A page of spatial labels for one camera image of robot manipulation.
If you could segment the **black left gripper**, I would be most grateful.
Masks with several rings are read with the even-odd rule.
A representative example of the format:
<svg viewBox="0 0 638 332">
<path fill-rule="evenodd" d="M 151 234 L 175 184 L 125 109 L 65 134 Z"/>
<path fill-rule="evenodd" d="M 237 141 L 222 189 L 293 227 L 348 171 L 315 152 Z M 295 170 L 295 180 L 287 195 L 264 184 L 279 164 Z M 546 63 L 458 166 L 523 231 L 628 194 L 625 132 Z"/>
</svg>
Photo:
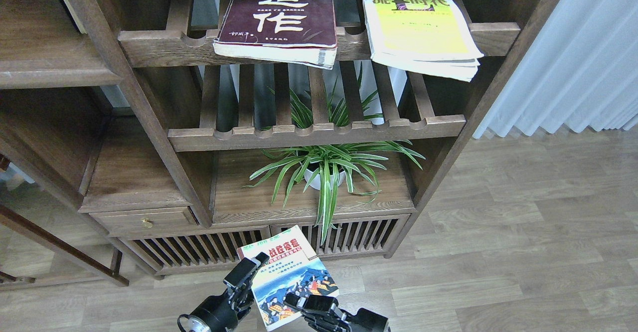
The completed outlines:
<svg viewBox="0 0 638 332">
<path fill-rule="evenodd" d="M 253 258 L 243 258 L 226 275 L 226 291 L 219 296 L 209 296 L 191 314 L 178 316 L 178 329 L 181 332 L 233 332 L 251 311 L 252 280 L 268 261 L 269 255 L 263 252 Z"/>
</svg>

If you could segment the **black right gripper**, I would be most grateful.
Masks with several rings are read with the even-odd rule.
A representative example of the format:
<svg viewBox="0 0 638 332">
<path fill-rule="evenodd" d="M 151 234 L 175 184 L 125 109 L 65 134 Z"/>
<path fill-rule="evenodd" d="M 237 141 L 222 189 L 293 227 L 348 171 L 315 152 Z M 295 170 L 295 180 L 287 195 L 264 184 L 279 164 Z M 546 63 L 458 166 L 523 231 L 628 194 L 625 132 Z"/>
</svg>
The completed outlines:
<svg viewBox="0 0 638 332">
<path fill-rule="evenodd" d="M 337 298 L 310 294 L 300 297 L 287 293 L 284 304 L 301 312 L 308 325 L 318 332 L 390 332 L 389 318 L 371 310 L 359 309 L 353 315 L 338 309 Z"/>
</svg>

